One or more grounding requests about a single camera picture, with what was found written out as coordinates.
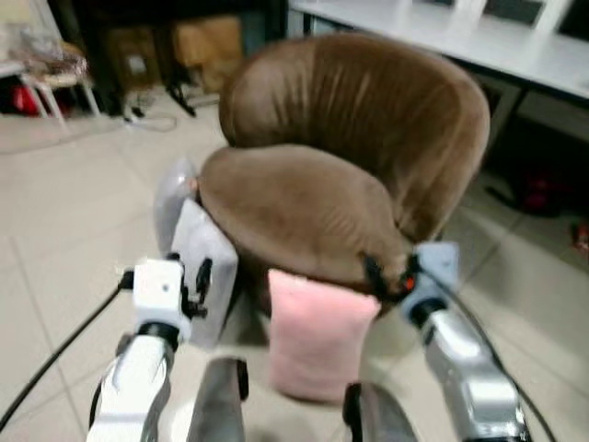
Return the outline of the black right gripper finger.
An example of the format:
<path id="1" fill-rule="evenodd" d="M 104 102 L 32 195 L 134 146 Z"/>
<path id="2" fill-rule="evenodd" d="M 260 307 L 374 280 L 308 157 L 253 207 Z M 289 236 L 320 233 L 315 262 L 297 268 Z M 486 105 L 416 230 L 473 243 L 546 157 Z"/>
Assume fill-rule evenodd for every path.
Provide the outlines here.
<path id="1" fill-rule="evenodd" d="M 362 258 L 364 277 L 371 289 L 371 294 L 386 294 L 387 279 L 383 276 L 382 265 L 370 253 L 362 252 L 359 256 Z"/>

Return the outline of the light grey square pillow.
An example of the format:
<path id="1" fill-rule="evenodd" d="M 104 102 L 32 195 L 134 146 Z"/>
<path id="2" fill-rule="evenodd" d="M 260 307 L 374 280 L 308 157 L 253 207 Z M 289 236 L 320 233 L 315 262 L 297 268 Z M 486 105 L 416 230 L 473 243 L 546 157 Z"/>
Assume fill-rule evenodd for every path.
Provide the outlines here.
<path id="1" fill-rule="evenodd" d="M 233 286 L 238 274 L 238 254 L 224 233 L 202 207 L 192 199 L 184 202 L 171 244 L 184 266 L 184 286 L 195 284 L 203 258 L 212 260 L 209 295 L 203 303 L 205 317 L 191 320 L 189 341 L 212 350 L 220 340 L 233 304 Z"/>

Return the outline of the silvery grey shiny pillow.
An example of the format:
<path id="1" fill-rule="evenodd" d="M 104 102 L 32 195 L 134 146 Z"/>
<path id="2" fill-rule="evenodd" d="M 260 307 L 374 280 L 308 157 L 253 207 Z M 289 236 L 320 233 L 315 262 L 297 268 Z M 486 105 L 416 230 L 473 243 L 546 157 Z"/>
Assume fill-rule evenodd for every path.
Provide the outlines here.
<path id="1" fill-rule="evenodd" d="M 169 254 L 182 205 L 198 193 L 198 171 L 192 160 L 181 157 L 161 178 L 153 198 L 153 224 L 159 254 Z"/>

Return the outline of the pink fluffy pillow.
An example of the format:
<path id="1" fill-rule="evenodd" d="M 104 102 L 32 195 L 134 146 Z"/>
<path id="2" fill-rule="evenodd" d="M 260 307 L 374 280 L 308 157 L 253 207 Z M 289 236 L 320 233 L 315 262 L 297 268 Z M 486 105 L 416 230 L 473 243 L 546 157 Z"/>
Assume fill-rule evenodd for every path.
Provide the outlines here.
<path id="1" fill-rule="evenodd" d="M 359 379 L 377 299 L 270 269 L 270 386 L 291 399 L 341 404 Z"/>

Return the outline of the brown velvet sofa chair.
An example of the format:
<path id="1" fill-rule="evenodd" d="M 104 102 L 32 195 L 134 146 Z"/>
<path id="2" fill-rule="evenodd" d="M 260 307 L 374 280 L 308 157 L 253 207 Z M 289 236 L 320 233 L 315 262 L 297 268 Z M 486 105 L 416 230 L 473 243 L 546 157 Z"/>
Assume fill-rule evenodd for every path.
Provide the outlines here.
<path id="1" fill-rule="evenodd" d="M 270 269 L 371 294 L 445 230 L 487 152 L 482 88 L 408 43 L 336 33 L 270 43 L 220 92 L 225 146 L 198 176 L 203 209 L 238 252 L 238 289 Z"/>

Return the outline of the red and black floor object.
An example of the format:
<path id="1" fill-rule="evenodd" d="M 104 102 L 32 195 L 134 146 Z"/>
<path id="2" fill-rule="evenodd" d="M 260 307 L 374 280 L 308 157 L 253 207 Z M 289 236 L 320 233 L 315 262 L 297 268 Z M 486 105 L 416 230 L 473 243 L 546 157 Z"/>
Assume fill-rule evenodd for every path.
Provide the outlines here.
<path id="1" fill-rule="evenodd" d="M 505 174 L 506 190 L 487 186 L 485 192 L 509 209 L 533 217 L 560 217 L 576 212 L 578 193 L 571 182 L 548 171 L 515 171 Z"/>

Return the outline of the grey left robot leg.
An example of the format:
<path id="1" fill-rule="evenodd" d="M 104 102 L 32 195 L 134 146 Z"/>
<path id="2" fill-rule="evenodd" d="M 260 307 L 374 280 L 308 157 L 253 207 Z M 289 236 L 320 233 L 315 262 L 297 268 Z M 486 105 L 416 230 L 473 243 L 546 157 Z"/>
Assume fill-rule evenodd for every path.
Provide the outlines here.
<path id="1" fill-rule="evenodd" d="M 248 393 L 244 359 L 212 359 L 203 370 L 186 442 L 247 442 L 241 405 Z"/>

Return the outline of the grey robot leg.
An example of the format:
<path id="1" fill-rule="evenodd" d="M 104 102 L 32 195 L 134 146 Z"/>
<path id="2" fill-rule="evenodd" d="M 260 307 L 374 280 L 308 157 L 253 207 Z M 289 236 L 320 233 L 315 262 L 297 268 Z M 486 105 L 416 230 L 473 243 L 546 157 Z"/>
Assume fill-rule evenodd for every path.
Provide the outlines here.
<path id="1" fill-rule="evenodd" d="M 244 359 L 212 359 L 203 370 L 186 442 L 247 442 L 241 405 L 248 393 Z"/>
<path id="2" fill-rule="evenodd" d="M 342 420 L 348 425 L 350 442 L 418 442 L 396 397 L 366 380 L 346 389 Z"/>

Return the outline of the grey right robot leg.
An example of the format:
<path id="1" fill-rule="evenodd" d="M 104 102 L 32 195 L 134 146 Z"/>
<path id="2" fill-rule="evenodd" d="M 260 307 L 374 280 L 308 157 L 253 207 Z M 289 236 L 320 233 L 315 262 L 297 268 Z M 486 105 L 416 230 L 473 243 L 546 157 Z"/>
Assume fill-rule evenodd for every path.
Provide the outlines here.
<path id="1" fill-rule="evenodd" d="M 342 420 L 348 425 L 350 442 L 418 442 L 396 397 L 366 380 L 346 389 Z"/>

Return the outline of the white power strip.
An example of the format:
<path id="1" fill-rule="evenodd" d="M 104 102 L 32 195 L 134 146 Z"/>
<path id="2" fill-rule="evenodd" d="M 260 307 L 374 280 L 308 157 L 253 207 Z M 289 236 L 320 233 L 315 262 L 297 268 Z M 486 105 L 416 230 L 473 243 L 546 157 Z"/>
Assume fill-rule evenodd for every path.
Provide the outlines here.
<path id="1" fill-rule="evenodd" d="M 176 130 L 179 122 L 168 113 L 148 113 L 143 107 L 126 107 L 122 115 L 123 125 L 130 129 L 167 134 Z"/>

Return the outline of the small brown cardboard box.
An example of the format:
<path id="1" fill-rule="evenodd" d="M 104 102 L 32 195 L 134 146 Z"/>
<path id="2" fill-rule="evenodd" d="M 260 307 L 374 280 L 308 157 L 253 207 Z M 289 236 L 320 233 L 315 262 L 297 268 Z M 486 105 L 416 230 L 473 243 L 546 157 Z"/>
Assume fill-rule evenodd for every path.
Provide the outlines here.
<path id="1" fill-rule="evenodd" d="M 113 27 L 105 35 L 107 58 L 123 91 L 163 84 L 152 27 Z"/>

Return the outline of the large brown cardboard box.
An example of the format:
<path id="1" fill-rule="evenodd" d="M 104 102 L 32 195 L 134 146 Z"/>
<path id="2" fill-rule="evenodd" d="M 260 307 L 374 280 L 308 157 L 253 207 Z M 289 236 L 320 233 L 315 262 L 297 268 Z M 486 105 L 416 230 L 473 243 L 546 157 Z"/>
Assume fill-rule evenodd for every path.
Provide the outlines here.
<path id="1" fill-rule="evenodd" d="M 240 18 L 235 14 L 194 18 L 174 25 L 174 55 L 206 92 L 219 93 L 243 60 Z"/>

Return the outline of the red bag under chair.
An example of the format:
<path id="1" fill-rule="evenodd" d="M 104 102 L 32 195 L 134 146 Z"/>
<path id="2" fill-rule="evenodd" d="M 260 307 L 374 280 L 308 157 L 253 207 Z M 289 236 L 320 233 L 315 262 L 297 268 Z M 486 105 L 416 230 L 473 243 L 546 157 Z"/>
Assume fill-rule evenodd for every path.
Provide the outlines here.
<path id="1" fill-rule="evenodd" d="M 0 113 L 45 118 L 47 111 L 32 88 L 13 83 L 0 89 Z"/>

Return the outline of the white chair with clutter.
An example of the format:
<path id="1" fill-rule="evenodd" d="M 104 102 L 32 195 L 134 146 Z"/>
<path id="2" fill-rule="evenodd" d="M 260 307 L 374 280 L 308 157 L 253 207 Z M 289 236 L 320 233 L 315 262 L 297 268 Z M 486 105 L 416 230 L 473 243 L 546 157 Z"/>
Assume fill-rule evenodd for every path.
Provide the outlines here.
<path id="1" fill-rule="evenodd" d="M 54 91 L 77 87 L 83 91 L 91 113 L 101 114 L 94 97 L 89 62 L 80 48 L 33 29 L 21 29 L 14 38 L 11 54 L 24 67 L 18 77 L 30 89 L 41 117 L 52 117 L 64 126 L 64 113 Z"/>

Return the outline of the long white table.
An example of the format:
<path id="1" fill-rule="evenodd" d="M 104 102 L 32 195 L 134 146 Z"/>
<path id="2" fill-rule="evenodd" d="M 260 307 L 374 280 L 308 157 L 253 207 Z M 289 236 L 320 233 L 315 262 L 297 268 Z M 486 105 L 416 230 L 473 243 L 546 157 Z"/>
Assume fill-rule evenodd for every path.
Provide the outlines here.
<path id="1" fill-rule="evenodd" d="M 543 6 L 533 25 L 485 16 L 487 0 L 455 0 L 451 6 L 423 0 L 289 0 L 316 24 L 356 29 L 438 53 L 462 64 L 500 100 L 492 107 L 493 144 L 518 111 L 535 122 L 589 138 L 589 43 L 557 30 L 572 0 Z"/>

